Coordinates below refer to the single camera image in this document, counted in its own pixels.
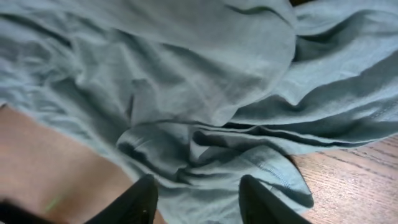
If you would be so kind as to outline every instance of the black object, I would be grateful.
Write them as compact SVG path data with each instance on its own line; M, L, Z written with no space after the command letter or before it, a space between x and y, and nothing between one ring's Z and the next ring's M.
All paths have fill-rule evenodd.
M157 197L156 181L153 176L146 175L87 224L153 224ZM244 224L309 224L250 175L241 179L239 207ZM4 202L0 203L0 221L5 224L51 224Z

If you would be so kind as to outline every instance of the wood grain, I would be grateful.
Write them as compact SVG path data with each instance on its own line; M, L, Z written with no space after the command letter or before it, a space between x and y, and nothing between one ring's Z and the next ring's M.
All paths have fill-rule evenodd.
M304 215L311 222L398 223L398 137L293 161L313 192L315 207ZM60 223L83 223L131 184L87 147L9 108L0 110L0 197ZM60 194L63 200L45 213ZM164 223L159 214L156 223Z

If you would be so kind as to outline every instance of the blurry brown surface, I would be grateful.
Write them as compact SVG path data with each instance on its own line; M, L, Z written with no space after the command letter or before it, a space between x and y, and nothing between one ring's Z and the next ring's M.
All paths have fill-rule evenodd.
M398 138L294 162L314 194L315 207L305 214L311 222L398 223ZM0 197L57 222L83 223L131 184L87 147L0 109ZM45 213L57 195L64 197ZM163 223L159 216L155 222Z

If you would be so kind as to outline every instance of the wooden surface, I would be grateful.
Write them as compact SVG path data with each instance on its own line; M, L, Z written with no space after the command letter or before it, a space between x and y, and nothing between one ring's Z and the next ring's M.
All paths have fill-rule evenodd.
M315 207L304 215L311 222L398 223L398 138L293 161L314 194ZM83 223L131 184L87 147L0 110L0 197L59 223ZM45 212L58 195L60 203ZM159 214L156 222L163 223Z

